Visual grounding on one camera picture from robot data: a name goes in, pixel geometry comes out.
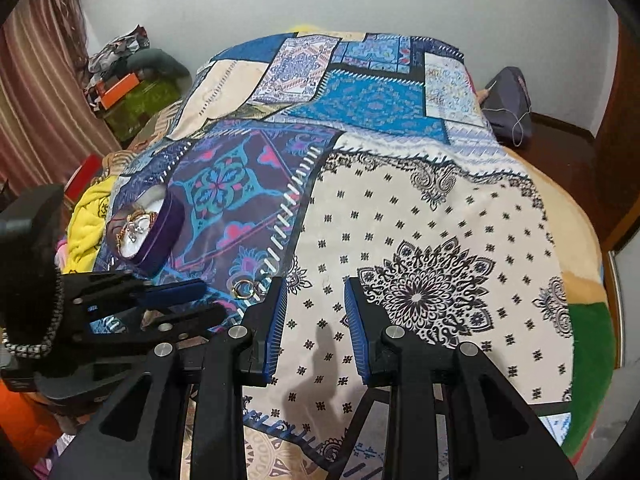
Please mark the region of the orange sleeve forearm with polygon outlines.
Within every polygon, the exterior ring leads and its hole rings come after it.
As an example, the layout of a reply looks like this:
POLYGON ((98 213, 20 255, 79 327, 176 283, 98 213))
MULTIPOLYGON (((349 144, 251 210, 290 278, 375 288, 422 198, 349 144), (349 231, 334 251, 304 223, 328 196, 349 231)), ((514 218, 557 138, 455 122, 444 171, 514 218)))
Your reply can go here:
POLYGON ((17 455, 29 467, 45 458, 63 431, 55 417, 23 393, 0 387, 0 424, 17 455))

